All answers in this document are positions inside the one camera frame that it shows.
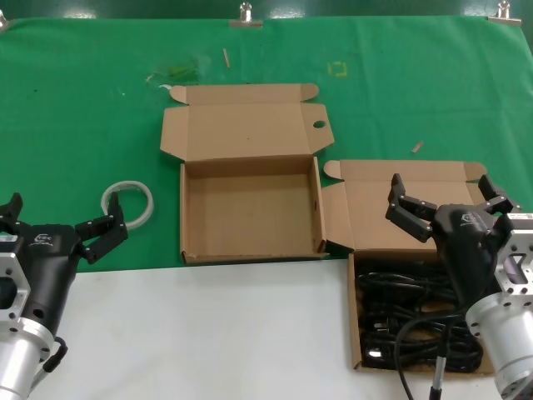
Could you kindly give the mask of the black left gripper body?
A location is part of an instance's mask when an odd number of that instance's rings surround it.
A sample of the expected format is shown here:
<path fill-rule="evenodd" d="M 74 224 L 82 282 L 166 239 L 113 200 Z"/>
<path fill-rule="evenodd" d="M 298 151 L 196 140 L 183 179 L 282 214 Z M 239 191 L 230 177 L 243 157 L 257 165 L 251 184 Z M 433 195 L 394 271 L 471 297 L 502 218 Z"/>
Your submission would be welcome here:
<path fill-rule="evenodd" d="M 19 223 L 22 237 L 22 270 L 30 286 L 22 316 L 43 325 L 53 336 L 81 259 L 80 237 L 74 227 L 61 224 Z"/>

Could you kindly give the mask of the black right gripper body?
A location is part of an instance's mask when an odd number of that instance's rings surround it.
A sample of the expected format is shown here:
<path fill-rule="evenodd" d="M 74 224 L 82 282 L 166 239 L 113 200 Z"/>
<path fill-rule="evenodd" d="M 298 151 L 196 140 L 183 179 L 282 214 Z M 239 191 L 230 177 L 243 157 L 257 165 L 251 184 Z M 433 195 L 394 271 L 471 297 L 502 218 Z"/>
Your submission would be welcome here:
<path fill-rule="evenodd" d="M 500 238 L 493 232 L 499 211 L 486 203 L 441 205 L 431 222 L 438 256 L 460 308 L 501 291 L 495 278 Z"/>

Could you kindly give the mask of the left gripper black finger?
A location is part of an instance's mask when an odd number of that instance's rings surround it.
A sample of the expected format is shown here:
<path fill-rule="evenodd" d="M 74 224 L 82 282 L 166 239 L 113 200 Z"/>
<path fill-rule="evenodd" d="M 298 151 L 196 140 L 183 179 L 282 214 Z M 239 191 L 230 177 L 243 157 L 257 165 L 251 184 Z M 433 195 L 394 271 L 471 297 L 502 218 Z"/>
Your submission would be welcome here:
<path fill-rule="evenodd" d="M 23 200 L 19 192 L 15 192 L 10 201 L 1 206 L 0 228 L 1 233 L 17 233 L 20 228 L 18 216 L 22 211 Z"/>
<path fill-rule="evenodd" d="M 118 195 L 111 195 L 108 214 L 79 223 L 76 232 L 80 237 L 78 253 L 89 264 L 96 263 L 126 241 L 128 233 Z"/>

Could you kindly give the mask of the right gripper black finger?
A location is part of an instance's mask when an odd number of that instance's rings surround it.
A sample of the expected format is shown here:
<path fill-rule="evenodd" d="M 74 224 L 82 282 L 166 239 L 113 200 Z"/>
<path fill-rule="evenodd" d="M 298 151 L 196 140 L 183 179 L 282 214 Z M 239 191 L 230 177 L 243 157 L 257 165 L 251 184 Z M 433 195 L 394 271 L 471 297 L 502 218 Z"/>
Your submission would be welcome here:
<path fill-rule="evenodd" d="M 478 182 L 478 188 L 484 198 L 479 207 L 490 215 L 495 213 L 520 213 L 521 206 L 507 196 L 507 193 L 500 187 L 497 187 L 488 174 L 481 176 Z"/>
<path fill-rule="evenodd" d="M 426 243 L 432 236 L 431 222 L 436 215 L 436 205 L 408 196 L 399 173 L 392 176 L 387 200 L 386 219 L 419 242 Z"/>

